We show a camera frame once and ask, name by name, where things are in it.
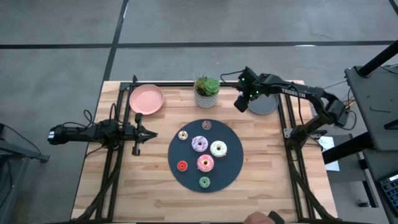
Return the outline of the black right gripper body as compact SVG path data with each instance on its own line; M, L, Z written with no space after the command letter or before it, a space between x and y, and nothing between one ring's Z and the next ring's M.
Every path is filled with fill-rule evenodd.
M261 95L268 95L264 87L260 84L261 79L249 67L242 70L238 77L238 82L234 88L239 91L234 106L240 112L248 109L248 104L256 100Z

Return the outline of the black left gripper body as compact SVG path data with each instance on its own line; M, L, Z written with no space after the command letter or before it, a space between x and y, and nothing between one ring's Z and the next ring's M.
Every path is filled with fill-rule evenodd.
M132 155L139 156L141 151L139 149L139 144L141 142L140 134L142 131L140 130L141 124L143 120L143 114L137 113L135 115L134 121L136 122L137 126L133 126L130 123L125 125L125 140L126 141L134 141L134 146L132 148Z

